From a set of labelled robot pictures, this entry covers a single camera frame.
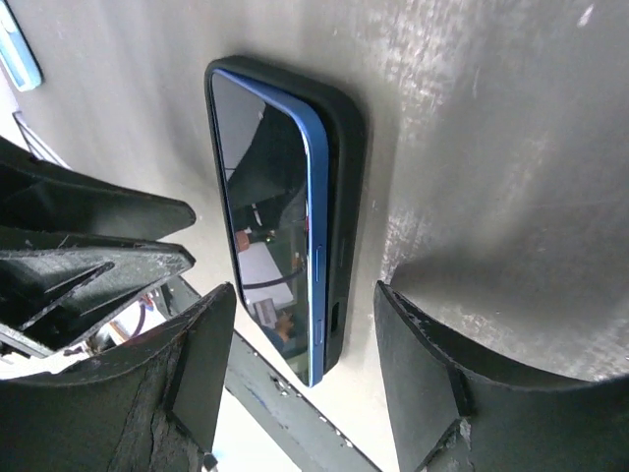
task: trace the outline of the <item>phone side button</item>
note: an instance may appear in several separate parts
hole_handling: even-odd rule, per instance
[[[314,344],[319,346],[323,342],[323,320],[316,322],[314,328]]]
[[[323,267],[322,253],[323,246],[318,246],[314,251],[314,281],[318,282],[318,273]]]

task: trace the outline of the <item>black phone case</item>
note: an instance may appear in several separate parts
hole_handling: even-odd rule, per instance
[[[354,243],[365,168],[367,127],[358,107],[345,93],[299,74],[283,70],[245,56],[230,56],[215,60],[205,71],[205,100],[212,134],[216,168],[219,154],[211,105],[211,75],[216,69],[269,84],[301,99],[318,114],[328,138],[330,149],[331,194],[328,196],[328,287],[325,342],[325,371],[338,362],[343,350],[343,335],[347,318],[347,300],[352,276]],[[225,225],[229,217],[225,202],[225,182],[221,185]],[[237,253],[230,241],[232,263],[238,277]]]

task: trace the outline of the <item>gray table surface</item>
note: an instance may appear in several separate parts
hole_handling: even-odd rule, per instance
[[[171,240],[200,292],[232,277],[207,63],[253,53],[356,97],[371,135],[344,355],[306,395],[382,469],[372,294],[399,266],[422,308],[493,349],[583,379],[629,370],[624,2],[13,3],[45,77],[18,96],[29,124],[81,172],[188,202],[199,221]],[[290,377],[244,310],[236,325]]]

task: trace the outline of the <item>blue smartphone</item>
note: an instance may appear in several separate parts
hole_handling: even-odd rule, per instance
[[[5,0],[0,0],[0,60],[19,91],[41,85],[41,73]]]
[[[306,385],[325,370],[325,128],[295,96],[216,69],[208,84],[223,207],[243,304]]]

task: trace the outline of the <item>phone screen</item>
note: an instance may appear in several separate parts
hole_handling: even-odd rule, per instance
[[[303,382],[309,376],[307,153],[295,121],[220,74],[211,78],[241,297]]]

